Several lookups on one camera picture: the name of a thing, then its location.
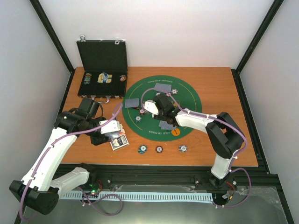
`gray wall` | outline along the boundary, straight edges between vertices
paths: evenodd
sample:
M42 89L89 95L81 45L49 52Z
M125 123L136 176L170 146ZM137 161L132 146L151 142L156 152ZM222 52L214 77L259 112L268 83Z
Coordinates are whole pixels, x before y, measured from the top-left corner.
M75 41L126 39L129 66L235 68L273 0L40 0L74 66Z
M0 223L20 203L8 190L42 151L69 73L28 0L0 1Z
M241 73L271 172L299 223L299 1L286 0Z

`tabletop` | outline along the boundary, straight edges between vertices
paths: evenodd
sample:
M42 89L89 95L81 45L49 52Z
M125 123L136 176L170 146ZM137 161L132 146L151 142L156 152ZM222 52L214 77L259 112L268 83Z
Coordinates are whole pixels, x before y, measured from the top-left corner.
M77 67L65 101L64 111L80 105L82 98L78 97L78 91L83 75L83 67ZM256 155L230 68L129 67L127 90L135 82L156 75L173 76L189 83L200 97L203 113L229 113L249 142L247 149L238 155L234 166L257 166ZM104 117L109 119L112 116L113 109L121 101L122 99L110 99L109 103L102 104ZM133 132L126 124L122 113L118 115L117 119L126 132L129 141L128 146L113 151L110 143L94 146L90 143L89 136L81 135L68 150L62 163L173 166L212 166L214 163L215 152L209 137L205 133L193 130L190 134L178 140L168 142L152 141ZM178 150L178 146L182 142L188 146L188 152L186 153L181 153ZM149 147L145 154L138 153L141 144ZM156 153L156 146L163 146L163 153Z

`yellow circle line on mat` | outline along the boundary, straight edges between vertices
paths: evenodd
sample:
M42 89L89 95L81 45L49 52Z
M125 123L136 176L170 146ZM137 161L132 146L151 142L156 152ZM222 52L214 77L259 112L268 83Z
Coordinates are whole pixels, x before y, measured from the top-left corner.
M188 92L191 94L191 96L193 97L193 100L194 100L194 103L195 103L195 111L196 111L196 101L195 101L195 98L194 98L194 96L193 96L193 94L190 92L190 90L188 90Z
M129 99L131 98L131 95L133 94L133 92L139 87L139 86L137 86L132 92L131 92L131 94L130 94L130 96L129 96ZM135 124L135 122L132 120L132 118L131 118L131 116L130 116L130 113L129 113L129 108L127 108L128 109L128 115L129 115L129 117L130 117L130 119L131 119L131 121L132 121L132 123L134 124L134 125L136 125L136 127L138 127L138 125L137 124Z

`round green mat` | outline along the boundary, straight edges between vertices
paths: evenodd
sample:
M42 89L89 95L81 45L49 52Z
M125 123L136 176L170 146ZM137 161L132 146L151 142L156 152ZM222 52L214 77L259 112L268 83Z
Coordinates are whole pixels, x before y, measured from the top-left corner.
M171 84L171 89L177 89L178 93L173 95L177 102L183 107L188 108L192 111L201 112L201 101L197 92L186 82L179 78L171 76L151 76L144 78L134 85L127 91L124 98L141 98L141 95L148 88L155 87L156 83ZM152 100L157 91L149 91L145 94L143 101ZM141 115L142 120L140 122L135 121L135 116L140 116L139 110L134 108L122 109L123 117L128 126L138 135L154 141L172 141L180 139L189 134L193 129L188 127L178 127L179 130L161 130L159 127L159 120L153 119L151 113Z

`purple hose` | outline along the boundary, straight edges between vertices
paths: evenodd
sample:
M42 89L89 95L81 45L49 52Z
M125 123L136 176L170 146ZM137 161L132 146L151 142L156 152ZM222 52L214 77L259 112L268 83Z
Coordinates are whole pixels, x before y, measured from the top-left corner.
M82 193L83 193L84 197L86 198L86 200L88 201L88 203L89 203L89 204L90 204L90 205L91 205L97 212L99 212L100 214L102 214L102 215L104 215L104 216L115 216L115 215L117 215L118 213L121 212L123 205L122 205L122 200L121 200L121 198L120 198L118 195L116 195L116 194L105 195L105 196L101 197L100 199L98 199L98 200L96 200L96 201L94 201L94 202L91 202L91 201L89 200L89 198L88 198L88 195L83 191L83 189L80 188L80 187L77 187L77 188L78 188L79 190L82 191ZM121 206L120 206L120 208L119 208L115 213L112 213L112 214L105 213L105 212L103 212L103 211L97 209L97 208L93 205L93 204L99 203L99 202L102 201L104 198L109 197L109 196L116 197L118 200L120 200Z
M94 132L100 128L102 128L103 126L107 125L110 121L114 120L116 118L116 116L120 113L121 109L122 109L122 103L119 103L118 105L116 105L116 108L119 106L119 109L117 110L117 112L107 121L105 122L104 124L98 126L98 127L94 127L92 129L89 129L89 130L86 130L86 131L81 131L81 132L73 132L73 133L69 133L69 134L66 134L58 139L56 139L51 145L54 146L57 142L59 142L61 139L64 139L65 137L68 137L68 136L71 136L71 135L77 135L77 134L86 134L86 133L89 133L89 132ZM50 151L51 147L48 147L47 150L43 153L43 155L41 156L40 160L38 161L36 167L34 168L33 172L32 172L32 175L31 177L33 178L35 175L36 175L36 172L39 168L39 166L41 165L44 157L46 156L46 154ZM23 194L21 196L21 201L20 201L20 209L19 209L19 214L20 214L20 218L21 220L23 221L29 221L31 220L32 218L34 218L37 213L33 214L30 218L25 218L24 215L23 215L23 205L24 205L24 200L25 200L25 195L28 191L28 188L31 184L32 180L29 180L24 191L23 191Z
M142 105L143 97L144 97L144 95L145 95L148 91L150 91L150 90L156 90L156 91L159 91L159 92L166 93L166 95L167 95L168 97L170 97L170 98L176 103L176 105L178 106L178 108L179 108L181 111L183 111L183 112L185 112L185 113L188 113L188 111L184 110L184 109L177 103L176 99L175 99L169 92L166 92L166 91L164 91L164 90L162 90L162 89L159 89L159 88L149 88L149 89L147 89L146 91L144 91L144 93L141 95L141 100L140 100L140 102L141 102L141 106L142 106L143 109L144 109L144 107L143 107L143 105ZM240 135L240 137L243 139L243 141L245 142L245 145L244 145L243 148L241 148L240 150L238 150L238 151L235 153L235 156L236 156L237 154L239 154L240 152L242 152L244 149L247 148L248 142L247 142L247 139L246 139L246 137L244 136L244 134L243 134L242 132L240 132L238 129L236 129L235 127L233 127L233 126L231 126L230 124L228 124L227 122L222 121L222 120L220 120L220 119L218 119L218 118L215 118L215 117L213 117L213 116L209 116L209 115L207 115L207 114L205 114L205 113L190 112L190 114L191 114L191 115L194 115L194 116L198 116L198 117L202 117L202 118L209 118L209 119L218 121L219 123L224 124L225 126L231 128L231 129L234 130L236 133L238 133L238 134ZM233 161L234 161L234 158L232 159L232 161L231 161L231 163L230 163L230 165L229 165L229 167L228 167L229 170L231 169L231 167L232 167L232 165L233 165Z
M246 198L244 198L243 201L241 201L241 202L239 202L239 203L237 203L237 204L234 204L234 205L224 206L224 208L233 208L233 207L235 207L235 206L238 206L238 205L243 204L245 201L248 200L248 198L249 198L249 196L250 196L250 194L251 194L251 180L250 180L250 177L249 177L248 172L247 172L244 168L240 167L240 168L237 168L237 169L232 170L231 173L234 173L234 172L236 172L236 171L238 171L238 170L243 170L243 171L245 172L245 174L246 174L246 176L247 176L247 178L248 178L248 182L249 182L249 192L248 192Z

